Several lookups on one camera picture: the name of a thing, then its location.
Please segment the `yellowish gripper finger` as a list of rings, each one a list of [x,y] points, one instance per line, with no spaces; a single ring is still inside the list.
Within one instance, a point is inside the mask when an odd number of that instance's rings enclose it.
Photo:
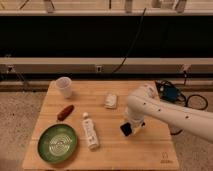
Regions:
[[[132,135],[136,135],[143,127],[145,126],[145,122],[143,122],[138,127],[132,129]]]

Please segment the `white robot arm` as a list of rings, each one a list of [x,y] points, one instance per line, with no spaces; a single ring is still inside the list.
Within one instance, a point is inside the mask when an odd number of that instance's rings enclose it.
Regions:
[[[150,116],[213,143],[213,113],[156,100],[154,88],[149,84],[128,95],[125,115],[133,128]]]

